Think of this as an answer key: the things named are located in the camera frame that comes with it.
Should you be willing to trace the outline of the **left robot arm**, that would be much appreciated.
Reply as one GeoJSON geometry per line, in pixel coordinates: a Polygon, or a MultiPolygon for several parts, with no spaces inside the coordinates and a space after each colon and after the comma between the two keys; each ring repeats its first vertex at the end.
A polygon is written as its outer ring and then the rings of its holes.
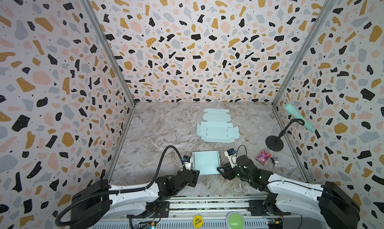
{"type": "Polygon", "coordinates": [[[199,175],[197,170],[181,170],[175,176],[158,177],[148,189],[145,184],[116,186],[100,180],[72,197],[77,205],[71,209],[70,228],[87,229],[101,219],[117,216],[149,217],[159,202],[187,186],[195,187],[199,175]]]}

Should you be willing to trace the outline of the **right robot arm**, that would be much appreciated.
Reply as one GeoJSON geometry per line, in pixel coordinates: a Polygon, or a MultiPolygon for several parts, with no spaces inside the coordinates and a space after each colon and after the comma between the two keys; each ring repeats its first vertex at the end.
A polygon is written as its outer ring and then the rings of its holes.
{"type": "Polygon", "coordinates": [[[323,222],[331,229],[358,227],[360,206],[335,183],[321,185],[288,179],[257,168],[245,155],[239,156],[235,164],[229,163],[217,170],[224,179],[238,178],[266,192],[263,208],[269,215],[298,214],[323,222]]]}

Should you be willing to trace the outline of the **mint paper box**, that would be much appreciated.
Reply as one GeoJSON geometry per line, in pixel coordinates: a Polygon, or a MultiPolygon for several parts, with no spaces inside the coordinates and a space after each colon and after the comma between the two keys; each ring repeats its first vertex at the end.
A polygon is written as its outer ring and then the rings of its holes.
{"type": "Polygon", "coordinates": [[[219,174],[217,170],[221,166],[220,156],[218,151],[200,151],[193,152],[192,168],[203,175],[219,174]]]}

